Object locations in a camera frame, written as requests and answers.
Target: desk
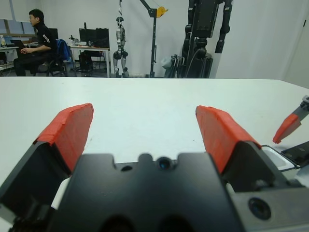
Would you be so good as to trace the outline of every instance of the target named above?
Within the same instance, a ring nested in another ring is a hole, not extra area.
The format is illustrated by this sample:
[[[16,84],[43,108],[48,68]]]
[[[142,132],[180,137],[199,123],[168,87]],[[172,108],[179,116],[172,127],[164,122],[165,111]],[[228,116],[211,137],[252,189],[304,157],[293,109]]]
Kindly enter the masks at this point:
[[[11,62],[8,62],[7,64],[0,65],[0,71],[6,70],[6,69],[10,69],[10,68],[14,67],[13,60],[14,60],[14,58],[17,58],[17,53],[16,53],[16,49],[17,48],[18,47],[1,47],[0,48],[0,52],[5,52],[6,53],[7,61],[11,60]],[[10,52],[12,52],[12,57],[11,57],[11,59],[8,59],[8,54]]]
[[[0,185],[40,132],[70,106],[90,102],[95,110],[84,153],[112,153],[120,163],[137,161],[144,152],[154,159],[204,152],[198,105],[229,112],[260,144],[278,150],[298,145],[309,140],[309,117],[280,145],[272,138],[306,94],[308,89],[279,80],[1,77]],[[0,231],[8,228],[0,220]]]
[[[107,67],[107,77],[110,77],[110,57],[109,57],[109,48],[103,47],[88,47],[88,46],[74,46],[71,45],[71,50],[79,50],[79,51],[97,51],[97,52],[105,52],[104,56],[106,59],[106,67]]]

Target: laptop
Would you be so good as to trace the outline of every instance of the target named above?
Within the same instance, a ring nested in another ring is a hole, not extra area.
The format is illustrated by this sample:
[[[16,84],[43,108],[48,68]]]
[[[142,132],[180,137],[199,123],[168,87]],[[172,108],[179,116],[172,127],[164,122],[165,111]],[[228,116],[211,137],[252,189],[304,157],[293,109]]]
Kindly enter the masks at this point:
[[[17,56],[21,57],[23,54],[21,54],[20,50],[25,48],[26,46],[21,42],[21,40],[11,40],[11,43],[14,44],[15,47],[18,47],[17,50]]]
[[[19,47],[19,49],[23,49],[26,46],[21,42],[21,40],[11,40],[11,43],[15,45],[15,47]]]

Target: blue jacket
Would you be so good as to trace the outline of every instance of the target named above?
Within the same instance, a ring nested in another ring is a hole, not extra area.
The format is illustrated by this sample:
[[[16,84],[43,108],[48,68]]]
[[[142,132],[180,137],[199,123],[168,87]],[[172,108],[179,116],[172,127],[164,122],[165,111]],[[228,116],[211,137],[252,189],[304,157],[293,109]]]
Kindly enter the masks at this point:
[[[57,54],[62,60],[71,60],[69,46],[64,40],[57,40]]]

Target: man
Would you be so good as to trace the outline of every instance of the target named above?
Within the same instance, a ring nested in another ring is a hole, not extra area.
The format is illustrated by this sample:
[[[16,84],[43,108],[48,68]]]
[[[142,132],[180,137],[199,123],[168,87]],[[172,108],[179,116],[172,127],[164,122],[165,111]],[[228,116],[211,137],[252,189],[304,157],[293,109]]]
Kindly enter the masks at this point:
[[[39,46],[36,48],[23,48],[21,55],[14,60],[14,68],[17,76],[26,76],[25,70],[35,72],[40,64],[51,61],[56,55],[57,43],[50,30],[44,24],[44,14],[38,9],[29,12],[31,25],[37,30]]]

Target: black shirt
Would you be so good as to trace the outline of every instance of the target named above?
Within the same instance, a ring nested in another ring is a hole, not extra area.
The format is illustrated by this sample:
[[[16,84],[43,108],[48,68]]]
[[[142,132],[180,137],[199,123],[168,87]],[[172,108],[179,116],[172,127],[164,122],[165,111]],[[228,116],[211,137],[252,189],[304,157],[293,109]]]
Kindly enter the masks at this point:
[[[46,47],[50,47],[51,52],[57,52],[57,42],[53,37],[50,29],[43,23],[40,22],[34,26],[37,29],[37,39],[39,42],[39,46],[45,45]]]

